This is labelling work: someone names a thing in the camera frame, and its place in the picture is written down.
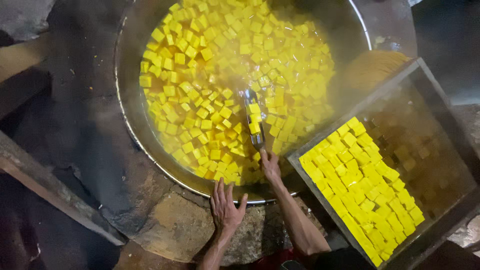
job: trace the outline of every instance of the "person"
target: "person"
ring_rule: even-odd
[[[283,185],[278,156],[267,153],[264,149],[261,149],[260,154],[262,170],[277,198],[293,248],[303,257],[303,265],[311,269],[374,269],[352,247],[331,250],[323,235],[302,212]],[[197,266],[199,270],[219,269],[224,252],[245,215],[248,195],[243,195],[237,209],[233,203],[232,190],[233,185],[230,184],[225,192],[223,178],[220,178],[219,182],[215,181],[210,204],[216,230],[211,246]],[[303,265],[288,261],[281,265],[281,269],[305,269]]]

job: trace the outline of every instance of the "finger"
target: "finger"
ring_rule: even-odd
[[[218,201],[220,203],[226,202],[225,200],[225,190],[224,190],[224,184],[223,184],[223,177],[220,177],[220,183],[218,183]]]
[[[227,189],[227,197],[225,198],[227,200],[228,203],[232,203],[233,204],[233,183],[230,183],[228,185],[228,189]]]
[[[278,164],[278,156],[274,152],[270,152],[270,162]]]
[[[245,213],[245,209],[247,208],[247,200],[248,200],[248,194],[245,193],[243,194],[243,197],[240,202],[240,207],[239,207],[239,210],[242,213]]]
[[[265,148],[260,149],[260,157],[262,157],[262,162],[268,161],[268,153]]]
[[[212,210],[212,215],[216,216],[216,205],[213,196],[210,197],[210,209]]]
[[[215,181],[215,186],[213,188],[212,197],[213,197],[214,203],[218,204],[219,203],[219,200],[218,200],[218,181]]]

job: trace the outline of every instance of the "hand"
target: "hand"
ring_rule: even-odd
[[[233,203],[233,185],[228,186],[227,195],[225,196],[223,177],[220,182],[215,181],[215,187],[210,197],[210,205],[212,206],[212,215],[215,226],[220,232],[233,234],[240,225],[245,208],[247,207],[248,194],[244,194],[237,209]]]
[[[270,159],[265,148],[260,149],[260,156],[262,157],[262,169],[265,177],[271,184],[281,183],[282,178],[280,174],[280,167],[278,166],[278,156],[270,152]]]

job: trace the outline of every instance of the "metal spatula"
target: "metal spatula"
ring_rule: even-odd
[[[245,112],[249,104],[255,104],[255,103],[258,104],[258,98],[255,91],[251,89],[246,89],[244,97],[245,97]],[[246,115],[247,115],[248,124],[251,124],[252,118],[250,117],[250,115],[248,115],[248,113],[246,113]],[[250,134],[250,139],[252,140],[253,147],[255,147],[257,151],[260,151],[260,149],[265,148],[265,133],[264,133],[264,126],[262,122],[259,122],[258,124],[260,125],[260,133],[257,133],[254,135]]]

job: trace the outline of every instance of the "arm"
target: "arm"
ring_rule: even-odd
[[[215,181],[215,187],[212,196],[210,196],[210,205],[216,229],[212,245],[198,264],[198,270],[217,270],[220,268],[223,254],[230,245],[233,233],[245,215],[248,195],[243,195],[240,207],[237,209],[233,203],[232,191],[233,185],[230,184],[225,196],[223,177],[220,178],[220,182]]]
[[[331,249],[324,236],[303,214],[287,188],[283,185],[280,178],[278,157],[274,153],[270,153],[271,157],[268,159],[268,154],[264,149],[260,151],[260,154],[262,155],[262,166],[265,176],[277,197],[285,221],[285,227],[294,248],[306,256],[330,252]]]

